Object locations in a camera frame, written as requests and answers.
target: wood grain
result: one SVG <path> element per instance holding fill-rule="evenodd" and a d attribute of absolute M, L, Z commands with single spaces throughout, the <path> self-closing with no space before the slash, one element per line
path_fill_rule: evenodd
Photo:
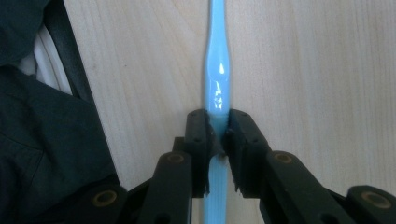
<path fill-rule="evenodd" d="M 207 1 L 65 1 L 121 183 L 131 189 L 203 107 Z M 396 194 L 396 3 L 227 1 L 233 108 L 341 194 Z M 227 223 L 262 223 L 233 192 Z M 194 201 L 193 222 L 200 223 Z"/>

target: clamp jaw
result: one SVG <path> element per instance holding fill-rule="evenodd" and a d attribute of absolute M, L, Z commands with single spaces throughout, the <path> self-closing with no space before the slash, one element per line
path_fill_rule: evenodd
<path fill-rule="evenodd" d="M 192 111 L 185 137 L 175 138 L 150 180 L 130 192 L 120 186 L 92 189 L 65 223 L 191 223 L 191 198 L 210 191 L 209 161 L 222 148 L 235 189 L 244 198 L 261 199 L 265 223 L 396 223 L 393 195 L 357 186 L 343 197 L 323 188 L 297 157 L 273 151 L 250 115 L 234 109 L 222 143 L 205 111 Z"/>

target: wooden table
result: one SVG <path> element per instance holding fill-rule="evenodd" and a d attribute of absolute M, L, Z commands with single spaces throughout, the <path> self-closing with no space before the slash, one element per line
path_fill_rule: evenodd
<path fill-rule="evenodd" d="M 122 185 L 203 107 L 208 1 L 65 1 Z M 396 194 L 396 2 L 227 1 L 232 106 L 341 194 Z M 227 223 L 262 223 L 230 179 Z M 200 223 L 194 200 L 193 222 Z"/>

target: black fabric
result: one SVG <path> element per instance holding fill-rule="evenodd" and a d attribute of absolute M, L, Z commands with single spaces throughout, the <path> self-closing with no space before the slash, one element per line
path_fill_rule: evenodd
<path fill-rule="evenodd" d="M 0 66 L 33 51 L 35 34 L 50 0 L 0 0 Z"/>
<path fill-rule="evenodd" d="M 92 104 L 0 67 L 0 223 L 29 220 L 114 174 Z"/>
<path fill-rule="evenodd" d="M 64 2 L 62 0 L 52 0 L 45 8 L 44 13 L 44 24 L 49 30 L 58 50 L 73 95 L 93 103 L 88 79 L 79 56 L 77 43 L 67 17 Z"/>

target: light blue plastic strip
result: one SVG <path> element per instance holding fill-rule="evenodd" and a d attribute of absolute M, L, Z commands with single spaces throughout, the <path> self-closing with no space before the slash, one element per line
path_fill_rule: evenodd
<path fill-rule="evenodd" d="M 205 60 L 205 109 L 218 140 L 228 126 L 230 110 L 230 59 L 225 29 L 224 0 L 210 3 L 210 30 Z M 227 165 L 224 155 L 209 164 L 210 193 L 204 197 L 204 223 L 226 221 Z"/>

